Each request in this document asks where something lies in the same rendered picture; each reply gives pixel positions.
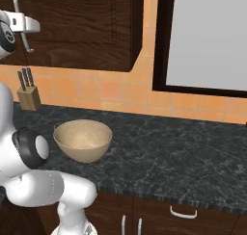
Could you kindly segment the dark framed window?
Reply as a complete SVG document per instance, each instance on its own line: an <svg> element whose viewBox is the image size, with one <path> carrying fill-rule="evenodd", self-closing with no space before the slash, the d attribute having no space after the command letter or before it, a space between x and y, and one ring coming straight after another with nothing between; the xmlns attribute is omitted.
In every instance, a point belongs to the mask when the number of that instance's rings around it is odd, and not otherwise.
<svg viewBox="0 0 247 235"><path fill-rule="evenodd" d="M152 88L247 98L247 0L158 0Z"/></svg>

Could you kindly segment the dark handled knife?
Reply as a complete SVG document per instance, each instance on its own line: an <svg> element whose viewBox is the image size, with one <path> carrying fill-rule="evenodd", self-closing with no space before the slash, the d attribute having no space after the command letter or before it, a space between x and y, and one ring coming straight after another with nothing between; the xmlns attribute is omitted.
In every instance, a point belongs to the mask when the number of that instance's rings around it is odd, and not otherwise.
<svg viewBox="0 0 247 235"><path fill-rule="evenodd" d="M22 87L22 90L26 91L21 71L18 71L17 74L18 74L18 79L19 79L20 85Z"/></svg>
<svg viewBox="0 0 247 235"><path fill-rule="evenodd" d="M34 87L35 84L34 84L34 79L33 79L33 75L32 75L30 67L27 67L27 74L28 74L28 77L29 77L29 81L30 81L31 87Z"/></svg>
<svg viewBox="0 0 247 235"><path fill-rule="evenodd" d="M22 68L22 74L23 74L23 77L24 77L24 80L25 80L26 87L30 87L26 68Z"/></svg>

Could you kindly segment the wooden knife block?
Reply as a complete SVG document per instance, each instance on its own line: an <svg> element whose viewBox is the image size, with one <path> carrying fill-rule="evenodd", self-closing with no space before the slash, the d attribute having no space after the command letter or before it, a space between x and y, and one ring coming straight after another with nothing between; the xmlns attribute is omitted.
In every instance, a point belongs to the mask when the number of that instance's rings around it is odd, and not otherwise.
<svg viewBox="0 0 247 235"><path fill-rule="evenodd" d="M37 87L27 87L17 90L17 96L22 110L37 111L41 106L41 99Z"/></svg>

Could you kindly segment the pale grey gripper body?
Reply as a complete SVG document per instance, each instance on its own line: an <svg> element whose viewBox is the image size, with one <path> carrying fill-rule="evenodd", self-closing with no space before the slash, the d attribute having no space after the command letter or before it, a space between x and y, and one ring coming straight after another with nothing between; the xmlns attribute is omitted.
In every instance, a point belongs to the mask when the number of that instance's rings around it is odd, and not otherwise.
<svg viewBox="0 0 247 235"><path fill-rule="evenodd" d="M24 17L24 33L38 33L41 30L40 23L29 16Z"/></svg>

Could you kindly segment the dark wood base cabinet door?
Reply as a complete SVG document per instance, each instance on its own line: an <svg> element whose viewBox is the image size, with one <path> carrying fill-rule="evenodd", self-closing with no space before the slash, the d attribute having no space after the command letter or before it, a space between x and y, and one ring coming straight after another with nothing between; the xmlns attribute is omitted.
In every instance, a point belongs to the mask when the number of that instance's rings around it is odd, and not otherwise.
<svg viewBox="0 0 247 235"><path fill-rule="evenodd" d="M122 217L125 219L125 235L132 235L132 197L98 192L94 203L85 209L89 222L98 235L122 235Z"/></svg>

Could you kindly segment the dark wood drawer front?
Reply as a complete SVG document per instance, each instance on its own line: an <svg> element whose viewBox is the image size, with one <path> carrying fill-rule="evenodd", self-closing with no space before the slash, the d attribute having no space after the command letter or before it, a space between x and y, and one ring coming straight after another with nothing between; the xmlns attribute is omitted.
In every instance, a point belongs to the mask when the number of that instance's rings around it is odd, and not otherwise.
<svg viewBox="0 0 247 235"><path fill-rule="evenodd" d="M198 217L194 220L171 215L175 212ZM238 220L237 214L191 207L160 200L133 198L133 232L137 233L138 220L142 219L142 235L231 235Z"/></svg>

